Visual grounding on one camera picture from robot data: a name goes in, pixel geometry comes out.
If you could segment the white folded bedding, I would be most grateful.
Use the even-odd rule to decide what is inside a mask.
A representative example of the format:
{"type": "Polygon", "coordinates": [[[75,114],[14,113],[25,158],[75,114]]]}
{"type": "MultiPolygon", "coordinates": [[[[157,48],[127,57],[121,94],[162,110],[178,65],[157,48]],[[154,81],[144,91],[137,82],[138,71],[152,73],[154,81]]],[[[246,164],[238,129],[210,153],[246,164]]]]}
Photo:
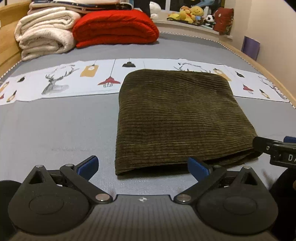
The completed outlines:
{"type": "Polygon", "coordinates": [[[52,0],[52,1],[32,1],[29,5],[28,15],[48,8],[64,7],[67,10],[86,14],[93,11],[102,10],[132,10],[133,4],[129,1],[83,1],[83,0],[52,0]]]}

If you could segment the panda plush toy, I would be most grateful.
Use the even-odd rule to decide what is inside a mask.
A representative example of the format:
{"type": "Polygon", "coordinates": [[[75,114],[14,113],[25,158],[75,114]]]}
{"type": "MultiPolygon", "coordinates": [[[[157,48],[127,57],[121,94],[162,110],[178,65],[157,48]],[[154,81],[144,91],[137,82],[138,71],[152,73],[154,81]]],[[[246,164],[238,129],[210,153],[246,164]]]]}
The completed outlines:
{"type": "Polygon", "coordinates": [[[205,17],[204,23],[207,27],[213,28],[213,26],[216,24],[215,17],[213,15],[207,15],[205,17]]]}

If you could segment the dark olive corduroy pants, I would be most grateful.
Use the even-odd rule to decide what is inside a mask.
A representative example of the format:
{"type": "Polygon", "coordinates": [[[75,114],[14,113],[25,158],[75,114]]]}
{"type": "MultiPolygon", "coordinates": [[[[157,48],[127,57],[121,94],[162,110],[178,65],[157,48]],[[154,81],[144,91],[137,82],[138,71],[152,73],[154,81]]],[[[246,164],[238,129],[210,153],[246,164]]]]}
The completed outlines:
{"type": "Polygon", "coordinates": [[[118,101],[116,175],[181,167],[189,158],[231,167],[260,156],[255,128],[219,75],[137,70],[126,75],[118,101]]]}

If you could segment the cream folded blanket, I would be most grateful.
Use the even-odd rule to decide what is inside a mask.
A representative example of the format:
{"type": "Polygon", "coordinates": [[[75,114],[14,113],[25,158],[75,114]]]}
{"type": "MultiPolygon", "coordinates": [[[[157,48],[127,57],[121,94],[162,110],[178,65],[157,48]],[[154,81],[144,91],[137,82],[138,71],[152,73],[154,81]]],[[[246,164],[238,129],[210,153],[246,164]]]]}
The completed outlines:
{"type": "Polygon", "coordinates": [[[72,50],[76,41],[72,29],[81,15],[65,7],[48,8],[21,18],[14,36],[23,61],[72,50]]]}

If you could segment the dark red cushion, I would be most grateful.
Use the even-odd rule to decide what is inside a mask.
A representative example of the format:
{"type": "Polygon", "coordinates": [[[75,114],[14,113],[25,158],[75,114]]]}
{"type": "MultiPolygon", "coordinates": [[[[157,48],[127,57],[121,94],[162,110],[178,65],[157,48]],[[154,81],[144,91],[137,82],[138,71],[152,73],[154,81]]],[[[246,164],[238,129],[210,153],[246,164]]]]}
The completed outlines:
{"type": "Polygon", "coordinates": [[[214,13],[215,25],[213,30],[219,35],[229,35],[233,24],[234,9],[218,8],[214,13]]]}

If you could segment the purple box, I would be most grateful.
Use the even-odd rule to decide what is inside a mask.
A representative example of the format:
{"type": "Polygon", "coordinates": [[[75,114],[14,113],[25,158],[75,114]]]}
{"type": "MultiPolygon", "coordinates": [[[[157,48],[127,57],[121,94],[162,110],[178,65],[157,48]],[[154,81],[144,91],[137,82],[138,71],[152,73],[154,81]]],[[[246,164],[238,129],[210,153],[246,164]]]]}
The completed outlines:
{"type": "Polygon", "coordinates": [[[252,58],[253,60],[257,60],[258,54],[260,50],[260,42],[244,36],[241,51],[252,58]]]}

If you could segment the red folded blanket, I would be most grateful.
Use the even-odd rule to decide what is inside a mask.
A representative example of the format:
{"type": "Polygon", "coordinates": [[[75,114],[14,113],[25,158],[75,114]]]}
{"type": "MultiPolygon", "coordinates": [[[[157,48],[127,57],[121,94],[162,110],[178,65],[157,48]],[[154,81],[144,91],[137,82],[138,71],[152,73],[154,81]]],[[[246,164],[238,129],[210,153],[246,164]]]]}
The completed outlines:
{"type": "Polygon", "coordinates": [[[73,27],[77,48],[93,45],[152,44],[159,30],[143,12],[133,10],[95,11],[83,16],[73,27]]]}

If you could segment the yellow plush toy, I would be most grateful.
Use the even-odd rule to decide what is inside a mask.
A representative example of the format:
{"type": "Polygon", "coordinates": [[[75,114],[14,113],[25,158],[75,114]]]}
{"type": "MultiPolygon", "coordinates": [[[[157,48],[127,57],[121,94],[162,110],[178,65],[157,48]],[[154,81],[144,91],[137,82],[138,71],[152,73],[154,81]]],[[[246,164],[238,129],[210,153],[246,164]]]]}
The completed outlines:
{"type": "Polygon", "coordinates": [[[204,11],[199,6],[182,6],[179,13],[170,14],[166,19],[190,25],[200,26],[204,23],[204,11]]]}

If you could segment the grey printed bed sheet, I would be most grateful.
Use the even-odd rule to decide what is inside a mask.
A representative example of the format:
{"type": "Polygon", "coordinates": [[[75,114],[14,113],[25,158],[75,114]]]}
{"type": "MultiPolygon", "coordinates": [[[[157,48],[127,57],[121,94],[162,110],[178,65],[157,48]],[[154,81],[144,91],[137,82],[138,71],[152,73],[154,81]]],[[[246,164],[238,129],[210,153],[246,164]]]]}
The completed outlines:
{"type": "MultiPolygon", "coordinates": [[[[128,57],[184,58],[252,71],[249,64],[218,43],[161,34],[154,45],[97,45],[44,56],[19,64],[9,75],[79,60],[128,57]]],[[[175,196],[196,183],[192,175],[180,171],[172,175],[147,172],[116,176],[117,118],[117,94],[16,101],[1,106],[1,180],[23,182],[37,164],[53,170],[95,155],[99,158],[99,171],[91,181],[111,195],[175,196]]]]}

